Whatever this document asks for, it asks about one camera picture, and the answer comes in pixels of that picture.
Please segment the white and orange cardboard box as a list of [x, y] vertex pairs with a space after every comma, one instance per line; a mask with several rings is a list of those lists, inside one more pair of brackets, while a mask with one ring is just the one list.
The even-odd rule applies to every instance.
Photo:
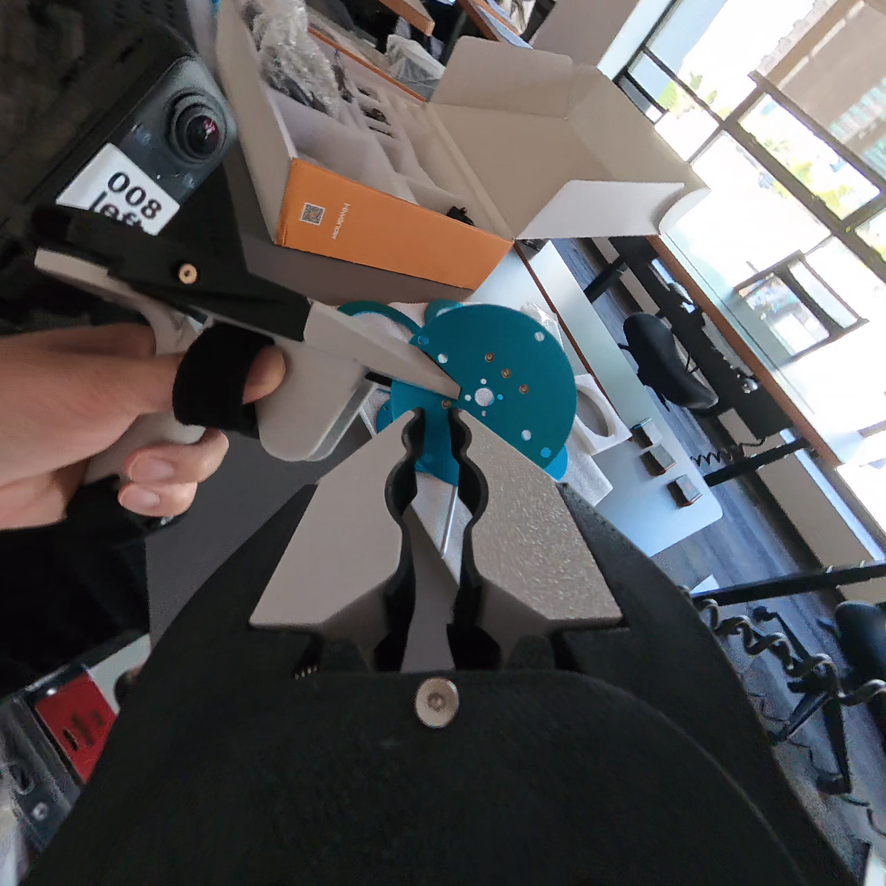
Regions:
[[343, 47], [352, 100], [326, 114], [275, 90], [243, 2], [220, 2], [216, 70], [257, 208], [247, 256], [331, 305], [467, 296], [517, 241], [667, 233], [710, 193], [594, 66], [462, 38], [428, 101]]

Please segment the black saddle office chair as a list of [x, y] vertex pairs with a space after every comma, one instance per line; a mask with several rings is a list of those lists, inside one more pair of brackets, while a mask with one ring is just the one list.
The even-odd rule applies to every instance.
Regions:
[[[850, 665], [841, 689], [848, 694], [860, 691], [869, 681], [885, 681], [885, 615], [881, 605], [844, 602], [836, 607], [834, 618], [821, 619], [838, 641]], [[817, 774], [818, 789], [832, 796], [851, 793], [850, 765], [844, 729], [844, 706], [833, 701], [827, 691], [826, 671], [822, 665], [789, 683], [789, 690], [802, 694], [787, 722], [770, 734], [773, 743], [791, 738], [806, 721], [822, 712], [826, 736], [836, 760], [837, 773]]]

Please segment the wooden desk with black legs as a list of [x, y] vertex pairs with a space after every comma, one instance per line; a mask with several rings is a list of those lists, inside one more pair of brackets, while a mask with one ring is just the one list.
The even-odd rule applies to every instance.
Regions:
[[734, 445], [735, 458], [710, 472], [705, 478], [708, 485], [736, 479], [801, 450], [815, 453], [834, 468], [840, 466], [836, 451], [792, 400], [775, 371], [715, 307], [662, 238], [614, 238], [613, 247], [615, 259], [600, 270], [584, 294], [593, 303], [625, 275], [637, 279], [656, 306], [652, 314], [647, 314], [659, 317], [670, 327], [681, 359], [698, 381], [718, 395], [716, 407], [690, 411], [714, 418], [734, 410], [756, 440], [782, 431], [794, 434], [792, 441], [754, 456], [745, 455]]

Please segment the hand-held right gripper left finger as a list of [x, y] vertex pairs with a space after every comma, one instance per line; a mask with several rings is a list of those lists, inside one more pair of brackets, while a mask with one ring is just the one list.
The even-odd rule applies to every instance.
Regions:
[[415, 609], [404, 515], [417, 492], [425, 413], [409, 410], [316, 485], [250, 625], [353, 643], [397, 670]]

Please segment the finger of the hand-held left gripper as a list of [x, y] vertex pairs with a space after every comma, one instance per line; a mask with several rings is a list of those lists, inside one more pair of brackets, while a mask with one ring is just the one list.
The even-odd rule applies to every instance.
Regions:
[[460, 398], [459, 384], [421, 349], [328, 305], [311, 304], [303, 342], [338, 359], [353, 360], [377, 375], [433, 391], [451, 401]]

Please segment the red box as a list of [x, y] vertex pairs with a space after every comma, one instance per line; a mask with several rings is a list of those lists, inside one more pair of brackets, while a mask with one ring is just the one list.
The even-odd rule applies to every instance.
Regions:
[[74, 780], [86, 785], [116, 722], [115, 707], [83, 668], [63, 672], [29, 703]]

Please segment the grey desk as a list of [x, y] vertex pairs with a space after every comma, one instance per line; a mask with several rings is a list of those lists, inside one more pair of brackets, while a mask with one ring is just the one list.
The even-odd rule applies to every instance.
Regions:
[[[677, 474], [692, 476], [697, 488], [703, 488], [688, 448], [666, 428], [667, 415], [659, 401], [641, 384], [633, 362], [617, 346], [621, 324], [617, 323], [615, 335], [607, 330], [552, 243], [538, 253], [514, 248], [471, 300], [515, 309], [532, 302], [551, 315], [558, 313], [563, 348], [573, 371], [594, 374], [626, 425], [651, 418], [676, 457]], [[204, 582], [295, 493], [369, 440], [369, 429], [358, 418], [325, 460], [284, 462], [267, 455], [259, 442], [233, 436], [225, 462], [203, 485], [189, 514], [147, 540], [151, 639], [160, 639]], [[666, 488], [667, 477], [652, 477], [639, 452], [635, 443], [624, 442], [595, 457], [613, 485], [598, 509], [652, 557], [715, 524], [722, 508], [713, 491], [703, 491], [693, 504], [680, 507]]]

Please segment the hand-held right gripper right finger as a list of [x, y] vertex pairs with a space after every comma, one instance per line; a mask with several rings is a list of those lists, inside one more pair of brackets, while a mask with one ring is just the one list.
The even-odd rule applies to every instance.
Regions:
[[495, 670], [525, 637], [611, 628], [622, 610], [560, 484], [467, 410], [449, 414], [462, 534], [447, 626], [460, 670]]

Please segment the person's left hand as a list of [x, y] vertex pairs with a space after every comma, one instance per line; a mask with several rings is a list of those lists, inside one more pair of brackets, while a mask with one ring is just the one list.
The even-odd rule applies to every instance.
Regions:
[[[92, 458], [140, 416], [171, 410], [181, 360], [157, 355], [153, 332], [137, 324], [2, 338], [2, 530], [64, 520]], [[119, 504], [147, 517], [182, 515], [228, 448], [223, 432], [207, 430], [191, 445], [130, 452]]]

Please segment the person's dark pants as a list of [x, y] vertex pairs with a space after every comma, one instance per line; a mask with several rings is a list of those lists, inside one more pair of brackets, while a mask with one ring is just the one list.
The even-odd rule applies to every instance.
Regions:
[[150, 626], [145, 538], [117, 482], [78, 491], [50, 526], [1, 533], [1, 696]]

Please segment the large window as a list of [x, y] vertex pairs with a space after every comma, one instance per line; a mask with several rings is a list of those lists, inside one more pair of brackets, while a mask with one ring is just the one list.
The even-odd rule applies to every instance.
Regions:
[[653, 10], [615, 83], [710, 189], [667, 243], [884, 531], [885, 4]]

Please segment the plastic bag of black parts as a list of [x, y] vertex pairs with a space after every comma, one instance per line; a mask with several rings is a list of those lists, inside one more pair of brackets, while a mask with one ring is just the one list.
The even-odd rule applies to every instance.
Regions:
[[297, 103], [334, 117], [340, 94], [330, 62], [308, 32], [302, 1], [243, 2], [241, 16], [263, 79]]

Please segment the white foam block with hole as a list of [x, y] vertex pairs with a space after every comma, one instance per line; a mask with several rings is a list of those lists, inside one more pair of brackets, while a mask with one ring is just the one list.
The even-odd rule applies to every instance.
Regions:
[[590, 455], [599, 455], [613, 449], [632, 437], [603, 388], [591, 374], [574, 378], [577, 390], [577, 408], [573, 431]]

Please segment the blue plate with bracket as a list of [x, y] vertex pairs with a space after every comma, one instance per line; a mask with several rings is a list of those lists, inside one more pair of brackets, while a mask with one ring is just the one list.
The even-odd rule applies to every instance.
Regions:
[[536, 465], [539, 449], [549, 447], [556, 454], [566, 445], [577, 408], [570, 361], [529, 316], [501, 305], [465, 305], [423, 325], [409, 342], [461, 388], [460, 398], [451, 401], [393, 381], [377, 429], [415, 408], [424, 411], [425, 448], [417, 471], [457, 484], [449, 427], [453, 408], [474, 416]]

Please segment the clear plastic bag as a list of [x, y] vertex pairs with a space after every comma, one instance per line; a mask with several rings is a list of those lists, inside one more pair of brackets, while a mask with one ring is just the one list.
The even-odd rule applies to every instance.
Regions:
[[560, 347], [563, 347], [559, 322], [546, 309], [535, 302], [527, 301], [521, 305], [520, 311], [543, 327], [549, 336], [556, 340]]

